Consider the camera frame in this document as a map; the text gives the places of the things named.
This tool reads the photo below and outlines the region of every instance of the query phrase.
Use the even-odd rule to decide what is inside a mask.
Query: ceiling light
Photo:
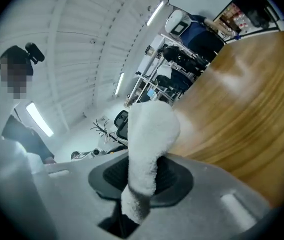
[[[123,76],[124,76],[124,73],[121,73],[120,80],[118,81],[118,85],[117,85],[117,88],[116,88],[116,91],[115,91],[115,95],[117,95],[118,90],[120,90],[120,86],[121,86],[121,83],[122,83],[122,80],[123,80]]]
[[[159,10],[162,8],[162,6],[164,5],[164,1],[161,1],[161,3],[159,4],[159,6],[156,8],[156,10],[154,11],[154,13],[152,14],[152,16],[150,17],[150,19],[148,20],[148,22],[146,23],[147,26],[149,26],[152,22],[152,20],[154,19],[154,17],[156,16],[156,14],[159,12]]]
[[[36,124],[41,128],[41,130],[48,136],[51,137],[53,135],[52,130],[46,122],[44,121],[43,117],[38,112],[35,104],[31,102],[29,105],[26,106],[27,112],[30,114],[30,116],[33,118],[33,120],[36,122]]]

